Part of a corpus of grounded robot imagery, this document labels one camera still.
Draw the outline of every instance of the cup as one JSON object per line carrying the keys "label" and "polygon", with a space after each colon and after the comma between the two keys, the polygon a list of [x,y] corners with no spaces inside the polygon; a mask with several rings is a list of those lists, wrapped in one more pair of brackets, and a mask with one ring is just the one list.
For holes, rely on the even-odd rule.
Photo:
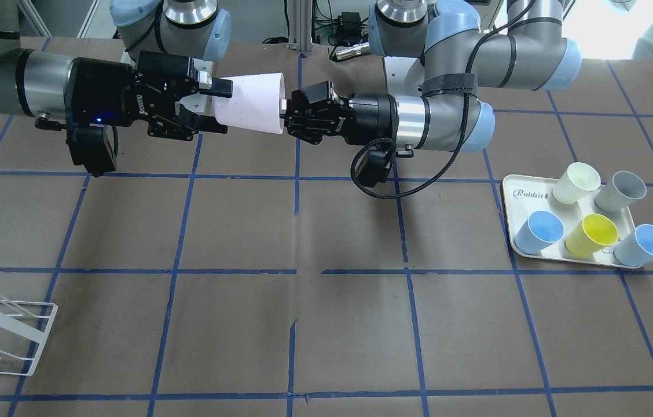
{"label": "cup", "polygon": [[584,217],[566,238],[566,248],[579,258],[599,251],[617,242],[617,226],[601,214]]}
{"label": "cup", "polygon": [[612,180],[594,197],[594,204],[602,211],[615,213],[646,196],[646,185],[628,171],[615,173]]}
{"label": "cup", "polygon": [[626,266],[643,266],[653,261],[653,225],[641,224],[615,246],[615,258]]}
{"label": "cup", "polygon": [[282,73],[229,76],[232,97],[212,97],[213,114],[223,125],[282,134],[280,113],[285,100]]}
{"label": "cup", "polygon": [[527,217],[522,228],[514,237],[514,244],[526,254],[540,253],[563,237],[564,227],[556,214],[550,211],[536,211]]}
{"label": "cup", "polygon": [[601,178],[590,164],[573,163],[553,187],[553,197],[562,204],[573,204],[599,188]]}

